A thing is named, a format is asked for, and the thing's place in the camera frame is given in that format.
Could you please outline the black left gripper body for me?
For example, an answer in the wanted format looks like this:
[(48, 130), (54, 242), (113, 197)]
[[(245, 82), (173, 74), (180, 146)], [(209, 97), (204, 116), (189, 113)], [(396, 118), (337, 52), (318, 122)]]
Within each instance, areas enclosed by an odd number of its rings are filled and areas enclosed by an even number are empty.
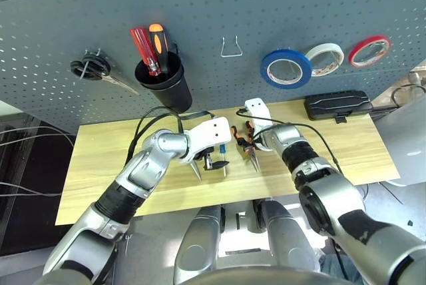
[(204, 150), (198, 152), (195, 155), (194, 160), (203, 160), (204, 161), (204, 170), (212, 170), (213, 165), (212, 165), (211, 154), (213, 152), (214, 152), (213, 146), (205, 148)]

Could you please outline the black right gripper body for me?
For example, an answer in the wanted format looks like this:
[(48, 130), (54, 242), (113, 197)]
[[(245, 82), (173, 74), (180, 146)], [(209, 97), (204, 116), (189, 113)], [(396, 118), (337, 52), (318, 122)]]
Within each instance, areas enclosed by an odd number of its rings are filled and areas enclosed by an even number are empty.
[(263, 141), (261, 131), (256, 131), (255, 128), (250, 127), (248, 130), (248, 142), (256, 149), (263, 149)]

